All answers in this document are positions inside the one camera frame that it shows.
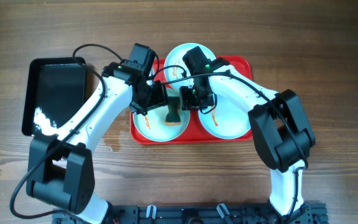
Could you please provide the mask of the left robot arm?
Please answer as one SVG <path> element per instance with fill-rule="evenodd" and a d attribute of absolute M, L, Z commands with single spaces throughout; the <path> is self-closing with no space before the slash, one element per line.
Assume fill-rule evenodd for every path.
<path fill-rule="evenodd" d="M 111 203 L 94 193 L 92 153 L 125 108 L 146 115 L 167 104 L 165 86 L 148 84 L 156 56 L 150 47 L 135 44 L 128 59 L 97 73 L 98 89 L 76 114 L 54 133 L 33 138 L 27 173 L 18 188 L 56 206 L 55 213 L 86 223 L 117 223 Z"/>

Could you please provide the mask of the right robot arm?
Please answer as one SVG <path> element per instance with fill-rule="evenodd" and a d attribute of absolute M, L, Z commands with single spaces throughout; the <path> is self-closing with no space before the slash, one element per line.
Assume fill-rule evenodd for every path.
<path fill-rule="evenodd" d="M 282 223 L 290 223 L 303 205 L 301 175 L 316 139 L 298 95 L 264 88 L 241 75 L 222 57 L 205 56 L 200 47 L 188 50 L 182 60 L 193 88 L 182 88 L 199 108 L 211 94 L 221 95 L 247 113 L 255 149 L 270 169 L 269 202 Z"/>

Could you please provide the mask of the green and orange sponge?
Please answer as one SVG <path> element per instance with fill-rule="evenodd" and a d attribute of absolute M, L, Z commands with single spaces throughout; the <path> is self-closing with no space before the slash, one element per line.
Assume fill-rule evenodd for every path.
<path fill-rule="evenodd" d="M 165 124 L 167 126 L 176 126 L 181 124 L 181 118 L 179 115 L 180 110 L 180 97 L 169 96 L 168 97 L 168 113 L 165 118 Z"/>

